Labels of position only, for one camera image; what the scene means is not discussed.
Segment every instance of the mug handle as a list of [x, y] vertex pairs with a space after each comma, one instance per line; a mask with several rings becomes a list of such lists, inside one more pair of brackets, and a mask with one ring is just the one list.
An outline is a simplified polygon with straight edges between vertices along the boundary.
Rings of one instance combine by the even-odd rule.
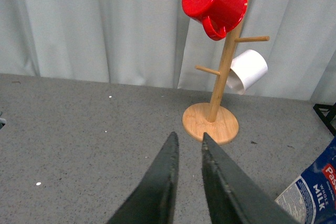
[[216, 31], [212, 25], [211, 19], [209, 16], [206, 16], [202, 20], [202, 25], [205, 30], [207, 36], [209, 36], [213, 40], [221, 40], [226, 37], [225, 27], [221, 27], [218, 31]]

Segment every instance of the wooden mug holder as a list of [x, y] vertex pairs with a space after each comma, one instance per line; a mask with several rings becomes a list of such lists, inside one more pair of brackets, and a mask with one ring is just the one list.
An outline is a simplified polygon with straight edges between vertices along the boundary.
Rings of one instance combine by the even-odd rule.
[[226, 144], [238, 133], [239, 125], [236, 117], [221, 106], [232, 59], [238, 43], [269, 40], [269, 36], [240, 38], [243, 22], [244, 19], [227, 34], [218, 71], [199, 65], [195, 66], [198, 70], [217, 76], [210, 103], [191, 105], [182, 117], [184, 129], [198, 141], [202, 141], [204, 132], [207, 132], [216, 143]]

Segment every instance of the round wooden base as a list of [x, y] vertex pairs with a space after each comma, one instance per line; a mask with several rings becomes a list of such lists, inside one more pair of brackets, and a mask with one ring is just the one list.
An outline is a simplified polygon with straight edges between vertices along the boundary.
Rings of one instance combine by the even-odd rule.
[[216, 121], [206, 120], [210, 103], [191, 105], [183, 114], [182, 123], [186, 132], [198, 141], [208, 133], [217, 144], [229, 143], [238, 133], [239, 125], [235, 116], [224, 107], [219, 107]]

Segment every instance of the gray countertop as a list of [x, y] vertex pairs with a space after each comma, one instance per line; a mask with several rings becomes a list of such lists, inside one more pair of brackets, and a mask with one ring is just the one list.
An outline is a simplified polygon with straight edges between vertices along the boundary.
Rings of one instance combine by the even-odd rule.
[[[105, 223], [168, 135], [180, 140], [174, 223], [210, 223], [201, 143], [183, 129], [211, 93], [0, 74], [0, 223]], [[224, 94], [221, 147], [275, 199], [332, 140], [310, 102]]]

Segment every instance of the wooden peg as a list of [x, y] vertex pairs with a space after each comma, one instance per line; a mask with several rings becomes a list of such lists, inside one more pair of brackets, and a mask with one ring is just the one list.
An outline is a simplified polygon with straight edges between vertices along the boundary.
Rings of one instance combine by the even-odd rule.
[[256, 42], [256, 41], [269, 41], [269, 36], [260, 36], [260, 37], [247, 37], [247, 38], [237, 38], [235, 42]]
[[215, 74], [217, 76], [221, 75], [221, 73], [219, 71], [216, 71], [216, 70], [213, 70], [213, 69], [210, 69], [210, 68], [206, 68], [206, 67], [203, 67], [203, 66], [200, 66], [200, 65], [196, 65], [195, 68], [197, 70], [201, 70], [201, 71], [204, 71], [204, 72], [207, 72], [207, 73], [212, 73], [212, 74]]

